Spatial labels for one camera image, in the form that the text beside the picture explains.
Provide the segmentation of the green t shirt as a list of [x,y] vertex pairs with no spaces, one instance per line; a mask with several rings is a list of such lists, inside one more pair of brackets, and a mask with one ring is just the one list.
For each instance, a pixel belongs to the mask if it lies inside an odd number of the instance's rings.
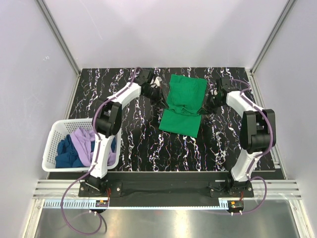
[[159,129],[196,138],[207,84],[205,79],[173,74],[166,100],[168,108],[163,111]]

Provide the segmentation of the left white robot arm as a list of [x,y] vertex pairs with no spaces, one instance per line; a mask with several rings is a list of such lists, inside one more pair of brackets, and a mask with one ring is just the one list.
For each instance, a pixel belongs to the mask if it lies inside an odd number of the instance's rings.
[[148,98],[153,106],[167,109],[168,104],[160,83],[162,79],[153,69],[136,68],[130,82],[97,108],[92,119],[95,147],[89,174],[85,177],[87,190],[95,196],[109,192],[107,172],[119,162],[123,109],[140,96]]

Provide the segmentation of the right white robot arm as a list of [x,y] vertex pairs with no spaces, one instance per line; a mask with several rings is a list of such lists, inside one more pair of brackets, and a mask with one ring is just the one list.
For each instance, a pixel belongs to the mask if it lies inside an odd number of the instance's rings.
[[216,188],[209,184],[211,197],[241,197],[253,192],[251,174],[261,157],[270,152],[276,144],[275,112],[264,109],[231,84],[228,76],[216,80],[216,89],[208,97],[198,113],[215,114],[222,106],[231,107],[241,117],[241,152],[236,164],[228,172],[224,182]]

